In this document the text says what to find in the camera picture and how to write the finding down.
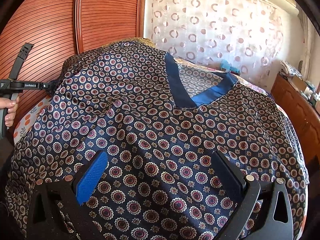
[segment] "patterned curtain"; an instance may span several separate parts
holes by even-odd
[[[264,0],[152,0],[151,40],[174,57],[216,68],[222,59],[263,87],[281,49],[279,11]]]

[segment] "wooden dresser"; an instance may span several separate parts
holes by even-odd
[[[305,162],[315,156],[320,162],[320,116],[280,74],[271,90],[276,103],[289,116],[298,135]]]

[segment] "wall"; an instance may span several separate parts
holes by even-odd
[[[58,78],[71,55],[141,36],[140,3],[143,0],[25,0],[0,34],[0,79],[8,78],[25,42],[34,47],[18,79],[49,82]],[[23,93],[14,127],[45,95]]]
[[[315,32],[314,43],[311,49],[308,80],[313,83],[317,89],[320,82],[320,37],[317,32]]]
[[[148,1],[150,0],[146,0],[144,36],[150,38],[152,30],[150,30],[151,28],[148,28],[147,26],[150,26],[152,8],[150,3],[148,4]],[[303,29],[301,27],[299,18],[297,16],[290,15],[279,7],[278,9],[282,20],[284,39],[281,51],[273,60],[268,79],[262,86],[262,88],[267,91],[271,90],[276,78],[276,74],[281,70],[280,60],[286,60],[291,65],[298,67],[300,55],[304,45]]]

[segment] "blue object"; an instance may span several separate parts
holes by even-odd
[[[225,59],[223,59],[221,61],[220,69],[224,68],[226,70],[226,72],[229,72],[230,71],[230,67],[232,67],[231,64],[228,61],[226,61]]]
[[[228,61],[226,61],[225,59],[223,59],[220,63],[220,69],[225,69],[226,72],[232,71],[234,73],[237,73],[240,75],[240,70],[233,67]]]
[[[76,186],[76,199],[80,205],[90,199],[107,165],[108,155],[101,151]]]

